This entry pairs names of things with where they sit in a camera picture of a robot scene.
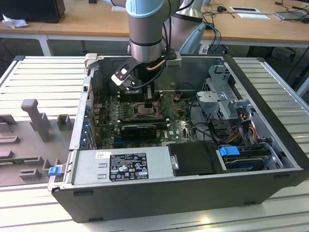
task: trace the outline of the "black computer tower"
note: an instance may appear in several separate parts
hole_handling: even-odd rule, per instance
[[[65,12],[63,0],[1,0],[0,13],[27,22],[58,23]]]

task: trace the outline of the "desk leg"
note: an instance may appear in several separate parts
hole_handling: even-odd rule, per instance
[[[88,50],[87,50],[87,47],[86,47],[85,40],[82,40],[82,48],[83,48],[83,52],[86,54],[88,52]]]
[[[53,56],[54,54],[53,54],[53,51],[52,51],[52,49],[51,49],[51,47],[48,43],[47,36],[46,35],[40,35],[38,40],[40,42],[44,56],[46,56],[46,57]]]
[[[306,81],[301,85],[301,87],[298,89],[298,91],[296,92],[296,94],[299,97],[302,97],[309,89],[309,76],[306,79]]]

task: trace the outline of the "blue clip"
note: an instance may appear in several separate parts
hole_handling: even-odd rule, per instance
[[[239,156],[240,153],[236,146],[223,146],[219,149],[221,156]]]
[[[59,176],[61,175],[61,167],[51,167],[48,170],[48,175],[49,176]]]

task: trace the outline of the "floor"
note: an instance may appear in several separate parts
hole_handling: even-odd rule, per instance
[[[6,67],[11,63],[13,57],[16,55],[27,56],[42,56],[42,50],[37,40],[29,39],[2,39],[3,44],[8,48],[5,49],[0,45],[0,74],[4,73]],[[101,54],[125,54],[127,49],[127,42],[101,42],[101,41],[86,41],[88,53],[101,53]],[[82,44],[80,41],[64,41],[53,40],[51,41],[51,48],[55,56],[83,56]],[[235,46],[229,45],[228,53],[234,57],[245,57],[247,55],[248,46]],[[296,57],[291,62],[289,55],[290,51],[285,48],[276,48],[272,52],[272,56],[267,59],[267,62],[272,68],[282,77],[286,78],[288,73],[298,59],[304,53],[305,48],[296,49]],[[259,47],[257,50],[257,56],[263,56],[267,50],[264,47]],[[288,83],[291,85],[294,78],[301,73],[304,67],[309,62],[309,52],[305,55],[297,68],[291,74]],[[307,103],[309,102],[309,93],[303,97]]]

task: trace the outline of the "warning label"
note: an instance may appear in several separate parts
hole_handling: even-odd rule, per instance
[[[148,179],[146,153],[110,156],[110,180]]]

